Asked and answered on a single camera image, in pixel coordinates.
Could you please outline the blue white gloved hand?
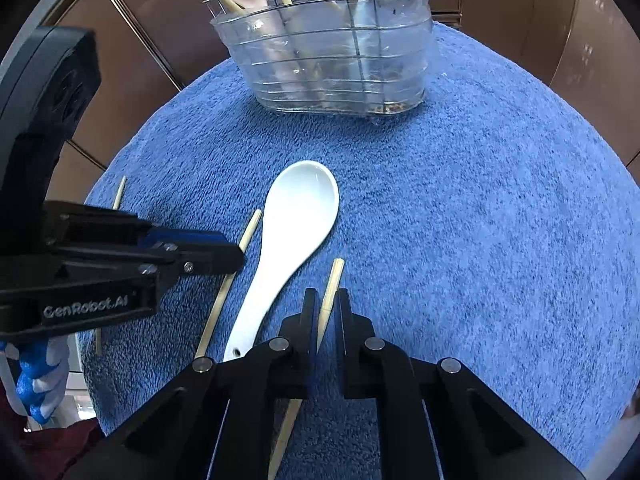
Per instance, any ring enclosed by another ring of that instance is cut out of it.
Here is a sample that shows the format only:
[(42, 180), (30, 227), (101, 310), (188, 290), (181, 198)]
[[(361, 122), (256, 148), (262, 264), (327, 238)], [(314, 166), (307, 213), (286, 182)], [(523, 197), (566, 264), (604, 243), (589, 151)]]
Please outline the blue white gloved hand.
[(66, 336), (38, 339), (22, 348), (1, 341), (1, 382), (10, 408), (45, 425), (65, 396), (69, 358)]

